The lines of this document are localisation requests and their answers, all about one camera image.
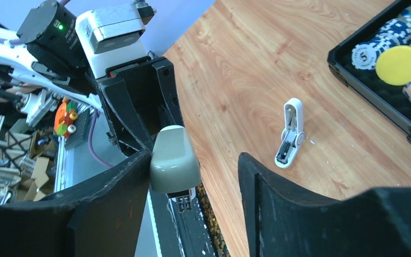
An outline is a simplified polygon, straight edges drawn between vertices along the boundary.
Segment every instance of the gray object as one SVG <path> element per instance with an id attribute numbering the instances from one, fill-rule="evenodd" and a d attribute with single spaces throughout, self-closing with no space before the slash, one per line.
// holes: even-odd
<path id="1" fill-rule="evenodd" d="M 96 55 L 133 44 L 144 30 L 141 16 L 131 3 L 87 14 L 86 37 Z"/>
<path id="2" fill-rule="evenodd" d="M 117 146 L 111 145 L 106 135 L 109 130 L 108 122 L 105 115 L 100 115 L 95 124 L 92 142 L 98 156 L 106 162 L 117 165 L 127 159 Z M 57 176 L 55 192 L 77 185 L 87 179 L 94 177 L 107 168 L 96 161 L 89 152 L 87 142 L 84 141 L 72 148 L 65 150 L 62 148 L 63 143 L 59 144 L 60 159 L 57 163 Z M 152 201 L 150 194 L 147 196 L 146 207 L 139 229 L 138 244 L 136 245 L 135 257 L 159 257 L 157 254 L 160 246 L 158 242 L 158 232 L 153 216 Z"/>
<path id="3" fill-rule="evenodd" d="M 89 109 L 86 109 L 78 114 L 78 119 L 75 120 L 75 126 L 77 130 L 75 133 L 71 134 L 65 140 L 65 149 L 70 150 L 77 146 L 78 144 L 87 140 L 87 136 L 89 135 L 89 121 L 90 121 L 90 113 Z"/>
<path id="4" fill-rule="evenodd" d="M 38 95 L 20 92 L 16 94 L 24 97 L 24 105 L 20 111 L 27 114 L 26 123 L 29 127 L 35 127 L 48 112 L 55 111 L 59 103 L 55 94 L 45 89 L 42 89 Z"/>
<path id="5" fill-rule="evenodd" d="M 150 162 L 150 182 L 156 192 L 189 191 L 201 183 L 200 165 L 186 129 L 173 125 L 160 131 Z"/>

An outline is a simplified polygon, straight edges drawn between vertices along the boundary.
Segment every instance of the cardboard box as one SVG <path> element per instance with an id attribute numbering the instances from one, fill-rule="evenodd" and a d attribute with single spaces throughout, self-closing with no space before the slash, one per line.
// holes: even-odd
<path id="1" fill-rule="evenodd" d="M 12 136 L 10 136 L 9 132 L 7 132 L 5 140 L 7 141 L 7 146 L 11 146 L 11 150 L 29 151 L 33 144 L 34 136 L 20 133 L 12 133 Z"/>
<path id="2" fill-rule="evenodd" d="M 45 137 L 49 137 L 49 135 L 52 134 L 52 130 L 44 130 L 44 131 L 37 131 L 34 133 L 34 138 L 32 140 L 31 144 L 31 151 L 30 151 L 30 158 L 36 158 L 38 156 L 44 156 L 44 157 L 53 157 L 51 156 L 51 153 L 56 151 L 56 147 L 54 146 L 54 143 L 49 143 L 47 145 L 38 145 L 37 142 Z"/>
<path id="3" fill-rule="evenodd" d="M 25 157 L 24 152 L 21 150 L 6 149 L 1 151 L 1 153 L 1 160 L 13 160 L 15 163 L 20 163 Z"/>
<path id="4" fill-rule="evenodd" d="M 52 193 L 52 187 L 48 184 L 49 178 L 47 169 L 50 160 L 45 157 L 38 157 L 35 161 L 34 171 L 30 178 L 26 178 L 18 189 L 17 201 L 39 201 L 47 194 Z"/>

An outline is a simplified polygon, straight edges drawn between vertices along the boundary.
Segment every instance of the blue poker chip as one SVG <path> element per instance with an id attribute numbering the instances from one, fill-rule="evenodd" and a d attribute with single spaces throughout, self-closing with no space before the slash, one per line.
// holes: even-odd
<path id="1" fill-rule="evenodd" d="M 387 28 L 385 28 L 385 31 L 379 31 L 377 36 L 382 37 L 385 34 L 391 34 L 400 44 L 409 44 L 411 42 L 411 28 L 405 22 L 396 20 Z"/>
<path id="2" fill-rule="evenodd" d="M 359 70 L 373 71 L 380 55 L 380 50 L 370 43 L 360 43 L 352 49 L 352 65 Z"/>
<path id="3" fill-rule="evenodd" d="M 402 39 L 400 40 L 400 38 L 396 37 L 395 35 L 391 33 L 381 33 L 374 39 L 382 39 L 384 41 L 394 43 L 396 46 L 399 46 L 400 44 L 402 44 Z"/>
<path id="4" fill-rule="evenodd" d="M 389 21 L 387 21 L 377 32 L 377 34 L 379 33 L 384 33 L 388 30 L 391 29 L 391 27 L 393 26 L 393 24 L 395 24 L 396 22 L 398 22 L 398 19 L 391 19 Z"/>

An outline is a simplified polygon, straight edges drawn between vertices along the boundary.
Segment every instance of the yellow poker chip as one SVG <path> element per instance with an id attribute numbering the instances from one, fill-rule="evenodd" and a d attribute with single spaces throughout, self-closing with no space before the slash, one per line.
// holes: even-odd
<path id="1" fill-rule="evenodd" d="M 385 83 L 403 86 L 411 81 L 411 47 L 396 46 L 383 52 L 376 62 L 376 74 Z"/>

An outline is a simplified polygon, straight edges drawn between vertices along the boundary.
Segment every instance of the orange toy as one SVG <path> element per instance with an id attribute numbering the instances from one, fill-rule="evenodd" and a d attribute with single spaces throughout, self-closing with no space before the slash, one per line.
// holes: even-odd
<path id="1" fill-rule="evenodd" d="M 72 101 L 69 103 L 64 101 L 57 109 L 54 131 L 56 131 L 56 134 L 68 138 L 77 130 L 77 127 L 73 124 L 77 118 L 76 104 Z"/>

